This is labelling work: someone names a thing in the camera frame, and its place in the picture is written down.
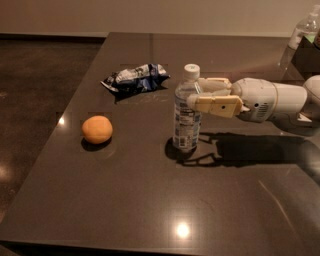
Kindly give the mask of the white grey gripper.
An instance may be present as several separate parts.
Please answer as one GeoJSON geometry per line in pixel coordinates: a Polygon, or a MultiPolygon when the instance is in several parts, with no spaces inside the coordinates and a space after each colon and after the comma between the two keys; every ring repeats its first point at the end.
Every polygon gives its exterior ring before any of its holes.
{"type": "Polygon", "coordinates": [[[199,78],[198,83],[205,93],[191,94],[188,107],[224,118],[238,115],[243,121],[264,122],[271,116],[277,99],[275,85],[262,79],[244,78],[232,85],[228,78],[199,78]],[[227,96],[209,94],[230,91],[232,95],[227,96]]]}

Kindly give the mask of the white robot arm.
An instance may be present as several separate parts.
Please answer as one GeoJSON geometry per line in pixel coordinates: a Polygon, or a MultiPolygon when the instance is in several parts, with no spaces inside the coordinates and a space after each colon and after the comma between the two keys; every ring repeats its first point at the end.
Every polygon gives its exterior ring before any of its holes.
{"type": "Polygon", "coordinates": [[[200,79],[200,88],[202,93],[187,97],[187,105],[194,111],[256,123],[283,119],[310,122],[302,115],[310,88],[254,78],[234,83],[226,78],[200,79]]]}

